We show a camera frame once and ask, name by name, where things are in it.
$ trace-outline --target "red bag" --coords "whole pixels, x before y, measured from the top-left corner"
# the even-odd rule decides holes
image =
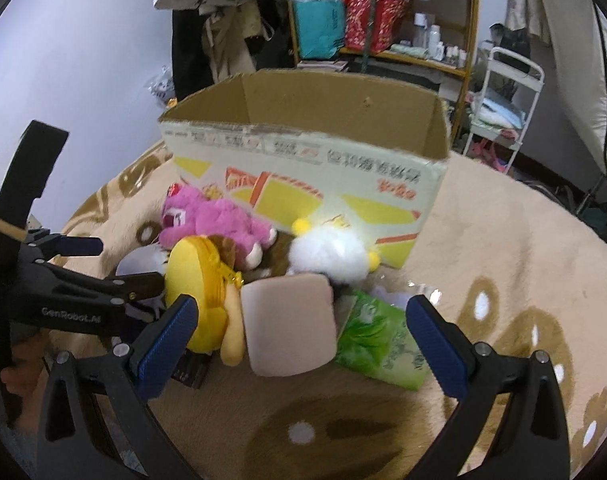
[[[377,0],[375,6],[375,26],[370,51],[379,54],[392,44],[395,25],[404,15],[408,0]],[[346,36],[348,48],[363,50],[365,32],[370,16],[370,0],[344,0],[346,6]]]

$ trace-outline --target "wooden shelf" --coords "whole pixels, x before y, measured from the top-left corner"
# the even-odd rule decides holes
[[[340,54],[354,54],[356,56],[363,56],[363,52],[360,50],[353,50],[351,48],[341,48],[339,50]],[[465,69],[455,68],[451,65],[446,65],[445,63],[440,63],[439,61],[433,61],[431,59],[421,59],[419,57],[408,56],[407,54],[398,54],[396,52],[388,52],[384,51],[379,54],[370,54],[371,57],[376,57],[377,59],[387,59],[388,61],[396,61],[397,63],[409,63],[418,66],[425,66],[426,68],[434,68],[439,70],[440,72],[444,72],[446,74],[453,75],[458,77],[459,79],[463,79],[465,77]]]

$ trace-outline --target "pink item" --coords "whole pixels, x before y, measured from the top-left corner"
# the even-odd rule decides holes
[[[491,143],[489,151],[490,151],[490,161],[489,161],[488,165],[491,168],[494,168],[495,170],[499,171],[500,173],[506,173],[507,164],[505,164],[497,156],[497,152],[495,151],[495,144],[494,144],[494,142]]]
[[[519,139],[519,132],[514,129],[504,128],[501,130],[501,136],[509,140],[517,140]]]
[[[473,142],[470,150],[474,156],[483,156],[484,148],[488,140],[482,139],[479,142]]]
[[[231,200],[208,198],[197,188],[173,184],[162,209],[159,243],[171,249],[186,236],[221,235],[236,245],[235,267],[254,269],[277,238],[269,222],[255,218]]]

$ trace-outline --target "green tissue pack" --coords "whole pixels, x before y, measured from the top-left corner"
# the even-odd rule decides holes
[[[359,291],[340,303],[337,321],[343,330],[335,362],[367,377],[417,391],[428,366],[408,331],[405,312]]]

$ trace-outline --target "brown floral pattern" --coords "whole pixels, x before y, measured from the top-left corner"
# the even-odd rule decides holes
[[[139,229],[137,229],[136,232],[136,239],[137,242],[139,243],[139,245],[146,246],[146,245],[150,245],[152,244],[157,237],[159,236],[159,233],[162,232],[162,225],[159,222],[155,222],[155,221],[148,221],[148,222],[144,222],[143,224],[141,224],[139,226]]]
[[[510,322],[506,330],[493,343],[490,341],[499,319],[499,293],[497,287],[485,277],[472,283],[457,325],[472,342],[487,341],[496,352],[504,355],[530,357],[536,349],[546,350],[555,367],[559,389],[566,411],[574,396],[574,368],[570,347],[563,336],[557,319],[539,308],[529,307]],[[498,396],[488,417],[477,446],[487,451],[497,433],[509,395]],[[449,418],[455,409],[455,401],[443,399],[443,414]]]
[[[607,387],[587,402],[583,427],[570,441],[570,470],[585,466],[597,451],[597,445],[607,428]]]
[[[419,440],[411,449],[409,434]],[[242,478],[390,480],[403,473],[392,472],[396,460],[409,469],[431,440],[426,412],[415,397],[298,399],[256,430],[246,447]]]
[[[102,186],[97,193],[86,199],[72,215],[62,232],[70,234],[72,230],[84,222],[103,224],[106,220],[108,220],[108,184]]]
[[[125,198],[135,196],[146,184],[150,174],[160,167],[162,161],[153,153],[140,158],[119,174],[119,190]]]

